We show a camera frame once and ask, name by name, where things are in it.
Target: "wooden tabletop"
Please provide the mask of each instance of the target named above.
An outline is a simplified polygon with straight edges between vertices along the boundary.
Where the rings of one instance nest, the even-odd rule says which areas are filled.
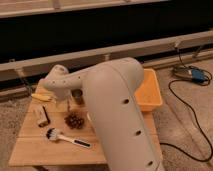
[[[51,92],[43,88],[42,82],[42,80],[39,82],[36,93],[51,95]],[[33,108],[37,104],[42,104],[46,107],[51,120],[51,124],[44,128],[39,128],[37,126],[36,117],[33,113]],[[56,106],[54,102],[44,103],[39,100],[32,99],[13,149],[9,165],[36,166],[105,164],[106,159],[104,157],[102,147],[94,133],[93,127],[85,115],[86,108],[81,107],[81,111],[82,117],[85,119],[84,128],[81,130],[70,129],[64,121],[64,118],[67,116],[67,102],[62,102]],[[156,149],[162,159],[153,115],[150,112],[143,113],[143,115],[152,140],[154,141]],[[59,128],[67,136],[78,137],[82,140],[91,142],[92,147],[90,149],[86,149],[65,141],[57,143],[50,142],[46,138],[46,132],[49,128]]]

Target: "gray floor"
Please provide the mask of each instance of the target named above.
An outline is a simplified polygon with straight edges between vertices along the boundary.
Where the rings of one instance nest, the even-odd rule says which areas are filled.
[[[213,73],[213,60],[202,61],[194,65]],[[173,80],[170,71],[171,68],[157,71],[164,101],[163,106],[154,111],[159,139],[178,145],[194,156],[204,158],[209,155],[210,149],[198,132],[188,108],[170,93],[168,83]],[[213,142],[213,84],[200,87],[189,83],[177,83],[173,87],[196,109],[202,128]],[[0,104],[0,171],[35,170],[32,167],[9,167],[7,164],[29,102],[30,98],[23,98]],[[162,146],[162,151],[163,164],[168,171],[213,170],[213,159],[209,163],[199,163],[170,147]],[[51,171],[108,171],[106,166],[48,168]]]

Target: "table leg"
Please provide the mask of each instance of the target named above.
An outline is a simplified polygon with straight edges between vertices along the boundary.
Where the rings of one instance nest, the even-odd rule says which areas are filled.
[[[49,171],[44,166],[33,166],[37,171]]]

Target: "plastic bin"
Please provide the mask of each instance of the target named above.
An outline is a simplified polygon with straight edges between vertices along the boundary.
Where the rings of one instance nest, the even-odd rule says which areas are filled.
[[[142,112],[151,112],[162,105],[159,84],[153,69],[144,69],[144,80],[135,97]]]

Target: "brush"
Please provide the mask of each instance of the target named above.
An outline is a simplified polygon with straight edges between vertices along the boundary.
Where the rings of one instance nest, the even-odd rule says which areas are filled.
[[[88,142],[64,136],[61,130],[57,128],[50,128],[47,131],[46,136],[50,141],[65,140],[81,147],[85,148],[91,147],[91,144]]]

